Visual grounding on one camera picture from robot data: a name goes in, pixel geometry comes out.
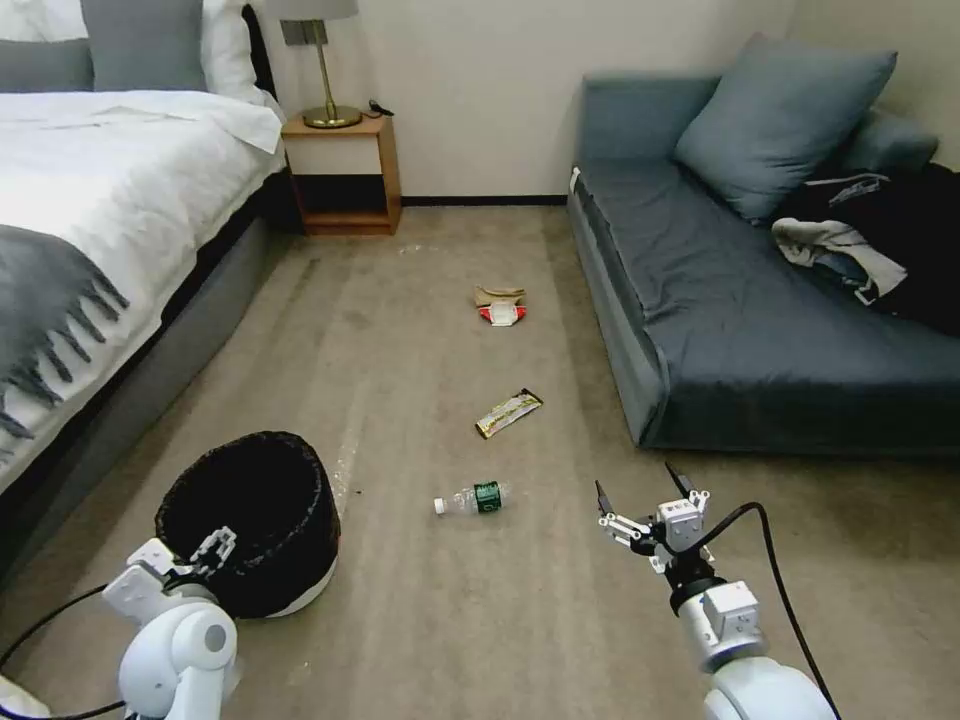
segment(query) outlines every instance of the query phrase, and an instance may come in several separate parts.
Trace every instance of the table lamp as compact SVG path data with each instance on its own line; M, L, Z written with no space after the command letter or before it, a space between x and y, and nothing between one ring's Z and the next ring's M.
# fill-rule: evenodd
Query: table lamp
M323 46L327 42L327 29L324 21L339 20L356 15L359 12L357 0L268 0L264 10L280 20L299 21L311 28L305 32L306 41L317 46L320 59L320 72L323 74L323 89L327 94L326 105L305 110L303 124L312 128L341 128L360 122L360 111L347 105L337 105L330 90L330 78L327 75L327 62L323 57Z

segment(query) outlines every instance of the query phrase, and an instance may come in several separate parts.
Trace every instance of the wooden nightstand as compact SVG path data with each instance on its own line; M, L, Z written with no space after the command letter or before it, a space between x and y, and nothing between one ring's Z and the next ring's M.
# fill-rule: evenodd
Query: wooden nightstand
M293 190L307 235L393 235L402 211L393 121L315 130L283 126Z

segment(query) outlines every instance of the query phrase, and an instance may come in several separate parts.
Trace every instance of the gray sofa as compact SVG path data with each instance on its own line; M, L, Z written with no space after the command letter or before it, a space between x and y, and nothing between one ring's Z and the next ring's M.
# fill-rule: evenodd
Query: gray sofa
M568 211L634 441L856 455L960 449L960 340L789 265L671 160L717 80L584 83ZM835 161L921 169L937 141L872 113Z

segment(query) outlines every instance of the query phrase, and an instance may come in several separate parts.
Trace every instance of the bed frame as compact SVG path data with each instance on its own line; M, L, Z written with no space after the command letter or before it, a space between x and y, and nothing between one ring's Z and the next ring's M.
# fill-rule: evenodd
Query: bed frame
M276 97L253 8L243 8L257 86ZM160 330L0 494L0 587L32 557L116 461L233 334L256 293L270 231L296 229L288 172L269 177L201 248L164 307Z

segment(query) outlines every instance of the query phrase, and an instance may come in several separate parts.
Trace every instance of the debris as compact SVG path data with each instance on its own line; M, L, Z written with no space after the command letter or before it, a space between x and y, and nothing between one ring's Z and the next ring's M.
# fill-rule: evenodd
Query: debris
M506 483L487 482L464 488L448 498L434 498L437 515L477 515L496 512L510 497Z
M474 304L494 327L509 327L526 315L525 296L523 288L473 288Z
M494 327L510 327L527 314L523 305L495 302L480 308L480 316L490 321Z
M495 302L510 302L514 305L523 305L526 291L523 288L485 288L475 285L473 288L473 302L477 307L492 305Z
M486 439L512 425L524 415L532 413L543 405L543 400L523 388L520 392L477 421L477 431Z

